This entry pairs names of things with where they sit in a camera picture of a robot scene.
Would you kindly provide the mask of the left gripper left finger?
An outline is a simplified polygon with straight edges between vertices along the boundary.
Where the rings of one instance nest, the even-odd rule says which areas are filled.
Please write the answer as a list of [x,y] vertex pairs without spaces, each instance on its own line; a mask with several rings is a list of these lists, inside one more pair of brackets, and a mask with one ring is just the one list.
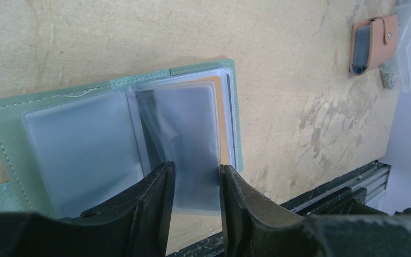
[[176,167],[142,180],[75,218],[0,213],[0,256],[164,256]]

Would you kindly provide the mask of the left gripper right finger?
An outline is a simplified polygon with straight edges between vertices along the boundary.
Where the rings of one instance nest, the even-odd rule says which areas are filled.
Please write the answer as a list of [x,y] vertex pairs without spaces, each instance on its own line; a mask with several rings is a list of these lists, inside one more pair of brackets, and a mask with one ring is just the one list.
[[225,256],[411,256],[411,213],[388,215],[355,198],[301,216],[219,169]]

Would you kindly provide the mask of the green card holder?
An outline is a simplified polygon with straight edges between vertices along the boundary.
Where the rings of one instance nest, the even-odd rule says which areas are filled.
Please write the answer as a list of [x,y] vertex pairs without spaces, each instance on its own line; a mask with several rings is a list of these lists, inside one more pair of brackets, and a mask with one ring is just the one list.
[[219,166],[243,169],[235,62],[0,98],[0,157],[0,211],[77,217],[172,161],[173,210],[217,216]]

